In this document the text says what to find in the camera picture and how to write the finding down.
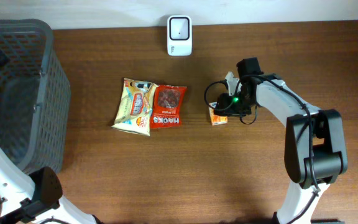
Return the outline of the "red Hacks candy bag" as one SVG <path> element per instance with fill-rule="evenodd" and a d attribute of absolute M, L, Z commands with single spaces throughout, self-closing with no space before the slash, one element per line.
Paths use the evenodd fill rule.
<path fill-rule="evenodd" d="M 151 129 L 181 125 L 180 110 L 187 87 L 159 85 L 154 95 Z"/>

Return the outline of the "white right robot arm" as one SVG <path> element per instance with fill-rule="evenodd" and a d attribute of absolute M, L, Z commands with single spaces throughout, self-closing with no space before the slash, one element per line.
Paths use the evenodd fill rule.
<path fill-rule="evenodd" d="M 210 109 L 219 116 L 243 119 L 265 108 L 284 125 L 290 183 L 271 222 L 311 223 L 321 196 L 348 168 L 341 115 L 302 99 L 280 76 L 261 71 L 255 57 L 241 60 L 236 68 L 239 76 L 227 73 L 221 80 L 227 91 Z"/>

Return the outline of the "yellow snack bag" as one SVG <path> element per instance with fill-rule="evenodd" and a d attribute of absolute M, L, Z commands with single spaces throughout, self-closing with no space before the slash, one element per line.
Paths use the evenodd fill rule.
<path fill-rule="evenodd" d="M 124 78 L 121 100 L 111 126 L 127 133 L 150 136 L 150 122 L 153 112 L 154 94 L 158 85 Z"/>

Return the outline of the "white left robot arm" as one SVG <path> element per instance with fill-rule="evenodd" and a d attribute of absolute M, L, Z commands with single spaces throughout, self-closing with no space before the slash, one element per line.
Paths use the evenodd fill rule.
<path fill-rule="evenodd" d="M 64 195 L 70 83 L 41 30 L 0 30 L 0 223 L 97 223 Z"/>

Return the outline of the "orange snack pack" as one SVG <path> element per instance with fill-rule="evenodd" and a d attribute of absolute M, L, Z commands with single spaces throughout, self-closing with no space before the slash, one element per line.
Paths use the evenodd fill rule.
<path fill-rule="evenodd" d="M 227 116 L 218 116 L 214 113 L 214 110 L 211 107 L 215 107 L 217 105 L 216 102 L 212 102 L 209 104 L 209 117 L 211 120 L 211 124 L 213 126 L 220 125 L 220 124 L 227 124 L 228 118 Z"/>

